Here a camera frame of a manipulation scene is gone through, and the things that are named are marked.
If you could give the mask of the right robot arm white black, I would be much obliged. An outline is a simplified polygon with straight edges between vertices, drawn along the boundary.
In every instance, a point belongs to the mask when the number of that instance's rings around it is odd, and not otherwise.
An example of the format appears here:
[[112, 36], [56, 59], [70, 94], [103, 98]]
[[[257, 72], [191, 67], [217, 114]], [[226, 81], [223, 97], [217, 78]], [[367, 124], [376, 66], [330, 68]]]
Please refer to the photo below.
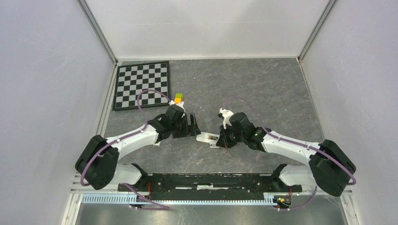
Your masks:
[[222, 118], [218, 147], [232, 148], [244, 143], [252, 150], [288, 157], [300, 166], [282, 165], [271, 178], [276, 191], [288, 186], [317, 186], [325, 193], [340, 197], [347, 186], [356, 184], [356, 166], [332, 140], [322, 143], [306, 142], [290, 138], [268, 128], [256, 127], [243, 112], [233, 113], [221, 109]]

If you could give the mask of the white remote control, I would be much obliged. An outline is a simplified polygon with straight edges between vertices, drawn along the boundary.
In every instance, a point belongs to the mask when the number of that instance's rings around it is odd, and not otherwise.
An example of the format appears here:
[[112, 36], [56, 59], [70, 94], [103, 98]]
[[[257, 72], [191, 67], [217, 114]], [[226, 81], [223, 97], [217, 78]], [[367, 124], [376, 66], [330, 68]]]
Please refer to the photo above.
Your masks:
[[202, 132], [201, 134], [196, 136], [196, 140], [198, 142], [208, 143], [210, 148], [219, 148], [219, 146], [216, 145], [219, 137], [220, 135], [217, 134]]

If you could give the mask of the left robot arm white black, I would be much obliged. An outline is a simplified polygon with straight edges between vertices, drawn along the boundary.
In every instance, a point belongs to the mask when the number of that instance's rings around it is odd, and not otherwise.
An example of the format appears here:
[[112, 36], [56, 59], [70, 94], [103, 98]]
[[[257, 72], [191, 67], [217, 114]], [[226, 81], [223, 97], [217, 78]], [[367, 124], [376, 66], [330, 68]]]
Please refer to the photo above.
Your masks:
[[75, 169], [80, 173], [80, 184], [100, 190], [114, 183], [128, 183], [136, 191], [147, 186], [147, 177], [134, 165], [121, 164], [124, 156], [163, 140], [200, 135], [194, 113], [186, 114], [181, 103], [171, 105], [141, 127], [122, 135], [104, 138], [93, 136], [78, 158]]

